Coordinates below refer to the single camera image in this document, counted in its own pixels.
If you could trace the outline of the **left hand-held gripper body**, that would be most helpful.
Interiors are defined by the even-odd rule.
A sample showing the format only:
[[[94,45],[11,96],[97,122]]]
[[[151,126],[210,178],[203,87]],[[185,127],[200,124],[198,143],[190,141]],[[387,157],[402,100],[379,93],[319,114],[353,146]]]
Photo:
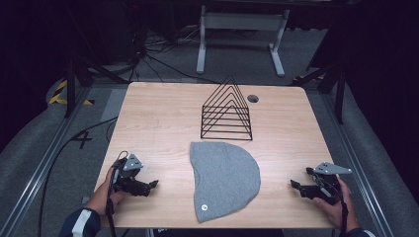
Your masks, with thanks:
[[[148,189],[148,184],[135,179],[143,164],[133,153],[118,159],[113,167],[115,174],[112,177],[112,188],[115,192],[125,192],[138,197],[142,189]]]

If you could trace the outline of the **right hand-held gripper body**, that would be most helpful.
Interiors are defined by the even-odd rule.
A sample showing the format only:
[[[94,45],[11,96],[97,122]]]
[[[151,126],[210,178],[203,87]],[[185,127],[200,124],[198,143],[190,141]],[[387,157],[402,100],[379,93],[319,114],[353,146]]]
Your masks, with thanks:
[[[329,204],[335,204],[339,201],[341,195],[338,176],[351,174],[352,170],[329,162],[322,162],[315,168],[307,167],[306,173],[312,178],[315,185],[306,189],[305,196],[307,198],[321,198]]]

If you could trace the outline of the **grey knit beanie hat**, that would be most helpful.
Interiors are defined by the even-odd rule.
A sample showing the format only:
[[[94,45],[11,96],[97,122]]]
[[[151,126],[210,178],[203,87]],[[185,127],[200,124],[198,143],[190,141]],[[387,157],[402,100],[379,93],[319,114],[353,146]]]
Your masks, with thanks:
[[[226,142],[192,142],[194,206],[200,223],[246,207],[259,194],[260,168],[240,146]]]

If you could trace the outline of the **black wire rack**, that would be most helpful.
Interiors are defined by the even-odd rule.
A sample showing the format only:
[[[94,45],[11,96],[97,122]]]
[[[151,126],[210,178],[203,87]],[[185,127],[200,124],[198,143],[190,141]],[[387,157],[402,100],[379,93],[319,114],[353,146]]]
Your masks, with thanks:
[[[250,109],[233,76],[227,76],[202,105],[200,136],[253,140]]]

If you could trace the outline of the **person's right hand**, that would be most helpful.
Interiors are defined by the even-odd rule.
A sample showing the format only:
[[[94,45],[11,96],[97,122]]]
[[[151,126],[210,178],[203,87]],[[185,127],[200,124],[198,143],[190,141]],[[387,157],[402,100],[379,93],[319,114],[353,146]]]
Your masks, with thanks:
[[[344,203],[346,203],[347,209],[348,209],[346,232],[349,233],[351,230],[358,228],[359,223],[357,221],[355,207],[350,197],[348,186],[342,179],[338,179],[338,181],[341,186],[343,201]],[[325,213],[329,221],[336,228],[342,229],[343,207],[340,202],[334,205],[331,205],[319,197],[315,197],[312,201],[316,204],[317,207],[319,207]]]

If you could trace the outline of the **person's left hand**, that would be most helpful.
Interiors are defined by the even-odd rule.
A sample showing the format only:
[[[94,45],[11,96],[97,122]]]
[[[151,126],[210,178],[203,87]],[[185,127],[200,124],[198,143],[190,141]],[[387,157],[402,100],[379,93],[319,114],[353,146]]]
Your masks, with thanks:
[[[113,168],[108,170],[105,181],[84,205],[85,208],[95,210],[99,215],[105,215],[108,198],[111,199],[113,206],[117,206],[126,197],[126,193],[124,192],[115,193],[114,191],[111,191],[109,194],[109,184],[112,179],[113,171]]]

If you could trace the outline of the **black metal stand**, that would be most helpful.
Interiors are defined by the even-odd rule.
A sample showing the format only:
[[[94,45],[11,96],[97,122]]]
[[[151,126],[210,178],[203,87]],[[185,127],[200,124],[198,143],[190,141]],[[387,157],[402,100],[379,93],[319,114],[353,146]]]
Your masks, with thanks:
[[[75,81],[78,80],[82,87],[90,87],[93,84],[93,76],[89,71],[89,68],[93,68],[99,74],[108,77],[118,84],[128,84],[127,80],[124,80],[98,63],[82,56],[70,56],[67,60],[65,75],[65,79],[67,81],[67,106],[64,117],[66,119],[71,116],[76,108]]]
[[[337,121],[342,124],[346,73],[341,65],[329,65],[324,68],[317,69],[306,76],[297,76],[291,82],[291,86],[302,86],[309,81],[319,78],[320,76],[322,76],[323,79],[318,85],[317,90],[321,94],[329,94],[333,88],[336,88],[334,114]]]

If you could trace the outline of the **yellow black hazard tape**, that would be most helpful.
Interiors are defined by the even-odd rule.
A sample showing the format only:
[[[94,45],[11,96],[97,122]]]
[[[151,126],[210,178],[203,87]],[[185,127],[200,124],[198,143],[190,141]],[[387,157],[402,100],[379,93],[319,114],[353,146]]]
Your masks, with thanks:
[[[60,97],[61,93],[63,92],[66,86],[67,86],[67,80],[65,79],[61,80],[61,82],[56,87],[48,103],[67,105],[67,100]],[[94,104],[95,104],[95,100],[85,100],[83,103],[83,105],[86,105],[86,106],[93,106]]]

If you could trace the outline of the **white metal stand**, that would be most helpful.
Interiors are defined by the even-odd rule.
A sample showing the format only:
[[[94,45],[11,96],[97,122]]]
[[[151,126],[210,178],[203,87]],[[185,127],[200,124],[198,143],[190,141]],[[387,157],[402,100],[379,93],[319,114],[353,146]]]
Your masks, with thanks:
[[[289,19],[289,10],[280,15],[245,14],[245,13],[218,13],[209,12],[207,6],[201,7],[200,15],[200,46],[197,59],[196,72],[203,74],[206,64],[206,30],[249,30],[270,31],[276,33],[276,39],[268,45],[271,58],[279,77],[285,76],[279,47]]]

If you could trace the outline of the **aluminium floor rail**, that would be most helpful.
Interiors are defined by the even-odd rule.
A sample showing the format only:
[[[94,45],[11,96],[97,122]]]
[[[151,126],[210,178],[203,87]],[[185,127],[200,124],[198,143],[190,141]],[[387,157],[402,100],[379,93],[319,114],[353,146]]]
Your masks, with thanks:
[[[0,237],[15,234],[90,91],[78,89],[68,118],[66,105],[49,105],[0,154]]]
[[[370,213],[370,216],[372,217],[372,221],[377,229],[378,236],[394,237],[393,231],[391,230],[389,223],[377,200],[376,192],[368,180],[367,173],[359,161],[358,155],[350,141],[347,131],[344,125],[339,123],[335,118],[334,105],[332,104],[332,100],[327,95],[321,95],[320,98],[326,108],[327,114],[332,119],[334,129],[337,131],[338,136],[343,143],[345,152],[349,158],[350,167],[353,170],[354,179],[360,189],[360,193]]]

